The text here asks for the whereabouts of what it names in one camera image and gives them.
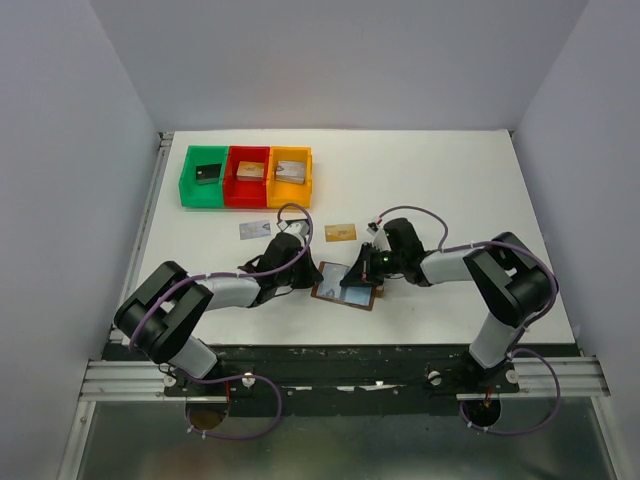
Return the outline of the brown leather card holder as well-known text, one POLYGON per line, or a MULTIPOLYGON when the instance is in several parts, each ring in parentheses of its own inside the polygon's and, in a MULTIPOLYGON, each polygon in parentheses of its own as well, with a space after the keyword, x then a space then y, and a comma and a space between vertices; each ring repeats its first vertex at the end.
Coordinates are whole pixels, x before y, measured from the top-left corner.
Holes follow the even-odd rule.
MULTIPOLYGON (((319 271, 322 273, 323 265, 325 263, 333 263, 333 262, 325 262, 322 261, 319 265, 319 271)), ((376 299, 381 298, 384 295, 384 287, 351 287, 344 288, 342 287, 342 299, 334 300, 334 299, 325 299, 320 298, 317 295, 318 286, 312 288, 311 297, 328 301, 334 304, 339 304, 351 308, 356 308, 365 311, 371 311, 374 306, 374 302, 376 299)))

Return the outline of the gold VIP card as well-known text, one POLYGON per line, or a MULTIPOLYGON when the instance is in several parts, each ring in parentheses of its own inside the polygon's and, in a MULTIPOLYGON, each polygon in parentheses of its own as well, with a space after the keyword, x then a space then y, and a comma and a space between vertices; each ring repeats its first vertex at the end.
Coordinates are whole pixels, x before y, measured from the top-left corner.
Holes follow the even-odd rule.
POLYGON ((329 243, 355 241, 357 239, 357 230, 353 223, 326 225, 324 232, 325 240, 329 243))

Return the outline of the silver VIP card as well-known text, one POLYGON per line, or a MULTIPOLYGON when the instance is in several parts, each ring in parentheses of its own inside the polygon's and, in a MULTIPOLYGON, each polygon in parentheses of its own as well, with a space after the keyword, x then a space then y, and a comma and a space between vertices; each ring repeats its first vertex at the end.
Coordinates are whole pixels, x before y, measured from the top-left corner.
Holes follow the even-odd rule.
POLYGON ((268 220, 241 223, 239 225, 241 240, 251 240, 271 236, 271 224, 268 220))
POLYGON ((340 282, 348 271, 348 267, 341 264, 325 263, 322 269, 323 281, 318 286, 317 295, 325 299, 342 299, 340 282))

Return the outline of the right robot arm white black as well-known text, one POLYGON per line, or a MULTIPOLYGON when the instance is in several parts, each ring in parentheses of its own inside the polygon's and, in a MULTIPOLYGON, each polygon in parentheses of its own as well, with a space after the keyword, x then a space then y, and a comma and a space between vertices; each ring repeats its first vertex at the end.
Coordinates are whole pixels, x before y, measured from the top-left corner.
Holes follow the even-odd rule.
POLYGON ((460 379, 480 392, 496 380, 496 367, 521 338, 524 329, 546 315, 558 294, 553 273, 511 232, 475 244, 426 250, 406 218, 386 222, 374 241, 361 246, 343 287, 378 287, 394 275, 408 283, 431 287, 472 282, 488 314, 467 350, 460 379))

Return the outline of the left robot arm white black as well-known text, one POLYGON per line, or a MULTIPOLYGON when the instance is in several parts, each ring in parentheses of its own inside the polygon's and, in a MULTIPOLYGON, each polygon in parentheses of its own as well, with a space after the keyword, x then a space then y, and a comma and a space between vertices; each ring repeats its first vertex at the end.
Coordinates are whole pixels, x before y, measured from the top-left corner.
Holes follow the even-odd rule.
POLYGON ((114 325, 156 364, 188 370, 187 382, 201 395, 222 380, 217 358, 193 331, 208 310, 254 308, 279 289, 310 289, 323 280, 310 249, 297 234, 279 233, 265 252, 234 272, 190 276, 174 261, 162 263, 114 316, 114 325))

